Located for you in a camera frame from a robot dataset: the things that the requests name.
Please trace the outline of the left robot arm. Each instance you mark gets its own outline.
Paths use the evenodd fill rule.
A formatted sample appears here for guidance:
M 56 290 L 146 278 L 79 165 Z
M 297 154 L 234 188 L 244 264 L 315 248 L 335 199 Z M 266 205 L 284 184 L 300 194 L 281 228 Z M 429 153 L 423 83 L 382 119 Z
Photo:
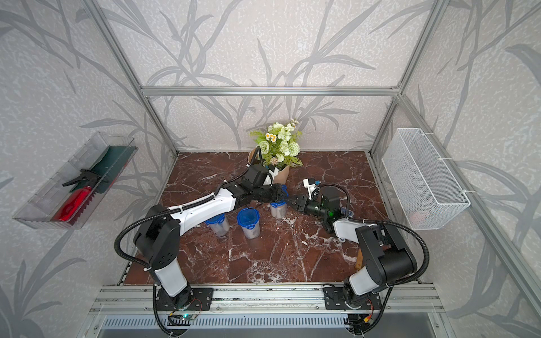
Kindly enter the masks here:
M 143 266 L 168 297 L 184 295 L 189 283 L 178 263 L 180 237 L 204 221 L 252 201 L 265 204 L 285 200 L 285 191 L 276 181 L 277 174 L 277 168 L 271 170 L 252 164 L 205 197 L 170 208 L 158 204 L 145 218 L 128 225 L 117 235 L 114 250 L 122 259 Z

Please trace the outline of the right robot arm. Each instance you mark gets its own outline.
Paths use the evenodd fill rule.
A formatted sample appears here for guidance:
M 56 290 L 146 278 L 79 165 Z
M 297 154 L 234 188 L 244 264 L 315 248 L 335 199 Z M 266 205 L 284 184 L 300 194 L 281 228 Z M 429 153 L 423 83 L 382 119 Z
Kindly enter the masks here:
M 419 279 L 428 269 L 430 252 L 414 230 L 389 220 L 349 217 L 336 194 L 324 194 L 325 184 L 305 195 L 289 197 L 296 211 L 318 218 L 331 235 L 357 243 L 363 268 L 344 281 L 343 293 L 349 303 Z

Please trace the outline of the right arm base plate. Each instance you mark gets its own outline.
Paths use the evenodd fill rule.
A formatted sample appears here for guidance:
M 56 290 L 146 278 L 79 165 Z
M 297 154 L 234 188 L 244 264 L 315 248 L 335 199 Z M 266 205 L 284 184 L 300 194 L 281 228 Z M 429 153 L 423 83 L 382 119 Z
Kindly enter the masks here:
M 357 295 L 351 287 L 335 286 L 325 283 L 322 286 L 325 308 L 327 310 L 380 310 L 382 299 L 379 294 L 369 292 Z

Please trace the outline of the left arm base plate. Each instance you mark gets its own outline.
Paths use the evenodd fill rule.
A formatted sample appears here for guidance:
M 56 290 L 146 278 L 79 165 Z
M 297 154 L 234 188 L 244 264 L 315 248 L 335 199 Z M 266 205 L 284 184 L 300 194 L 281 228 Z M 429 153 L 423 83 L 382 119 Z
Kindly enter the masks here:
M 188 310 L 209 311 L 214 295 L 213 288 L 187 287 L 175 297 L 171 297 L 161 287 L 157 289 L 153 307 L 157 311 Z

